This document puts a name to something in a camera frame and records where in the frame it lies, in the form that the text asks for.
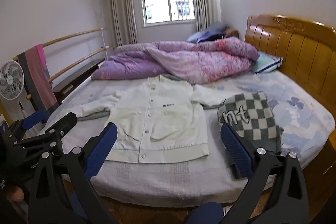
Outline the person's hand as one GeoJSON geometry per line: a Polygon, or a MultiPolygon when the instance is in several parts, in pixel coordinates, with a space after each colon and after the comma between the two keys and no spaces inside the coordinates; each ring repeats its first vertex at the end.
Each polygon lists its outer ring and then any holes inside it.
{"type": "Polygon", "coordinates": [[[23,190],[21,190],[21,188],[18,186],[14,186],[6,192],[6,198],[11,203],[22,202],[24,200],[24,197],[25,195],[23,193],[23,190]]]}

